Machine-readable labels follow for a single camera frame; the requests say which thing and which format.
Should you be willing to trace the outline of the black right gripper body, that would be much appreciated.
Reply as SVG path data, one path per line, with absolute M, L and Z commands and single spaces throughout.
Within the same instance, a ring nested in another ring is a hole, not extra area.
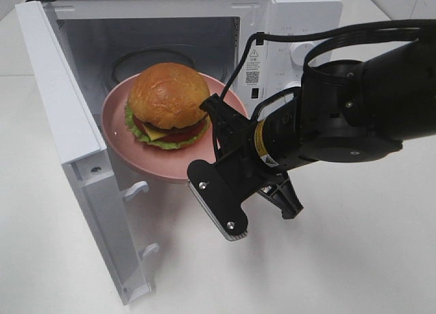
M 293 143 L 293 112 L 283 108 L 258 121 L 260 110 L 278 98 L 274 95 L 260 103 L 250 119 L 218 94 L 200 106 L 212 119 L 216 156 L 213 166 L 240 202 L 289 177 L 291 160 L 285 149 Z

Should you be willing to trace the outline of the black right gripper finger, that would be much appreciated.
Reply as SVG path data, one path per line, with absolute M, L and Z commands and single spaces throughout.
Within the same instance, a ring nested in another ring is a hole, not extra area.
M 205 160 L 195 160 L 188 165 L 187 177 L 192 193 L 224 238 L 229 241 L 245 238 L 247 216 L 216 168 Z
M 274 204 L 281 211 L 283 219 L 294 219 L 304 208 L 289 177 L 259 189 L 258 194 Z

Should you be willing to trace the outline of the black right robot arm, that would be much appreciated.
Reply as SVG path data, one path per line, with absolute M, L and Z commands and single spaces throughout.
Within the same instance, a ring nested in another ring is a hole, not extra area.
M 308 42 L 301 84 L 260 102 L 250 118 L 211 95 L 215 162 L 192 161 L 189 186 L 229 241 L 247 235 L 242 203 L 258 193 L 293 219 L 288 172 L 316 161 L 375 161 L 435 133 L 435 21 L 350 25 L 308 35 L 257 32 L 248 43 Z

